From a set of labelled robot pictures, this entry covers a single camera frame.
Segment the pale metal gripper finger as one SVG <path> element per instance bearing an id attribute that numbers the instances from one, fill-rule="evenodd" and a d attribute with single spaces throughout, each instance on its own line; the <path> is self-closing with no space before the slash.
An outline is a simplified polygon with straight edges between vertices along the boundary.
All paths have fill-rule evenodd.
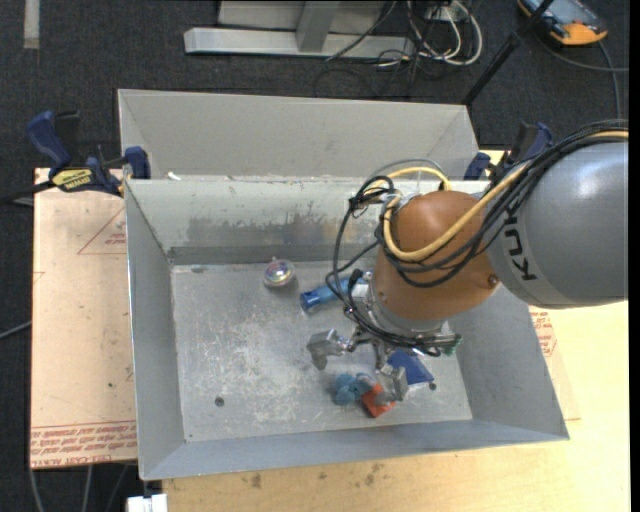
<path id="1" fill-rule="evenodd" d="M 408 393 L 408 381 L 404 367 L 384 365 L 379 370 L 379 382 L 385 401 L 403 401 Z"/>
<path id="2" fill-rule="evenodd" d="M 312 357 L 313 365 L 324 370 L 329 356 L 341 356 L 346 352 L 346 339 L 335 329 L 330 329 L 311 336 L 306 344 Z"/>

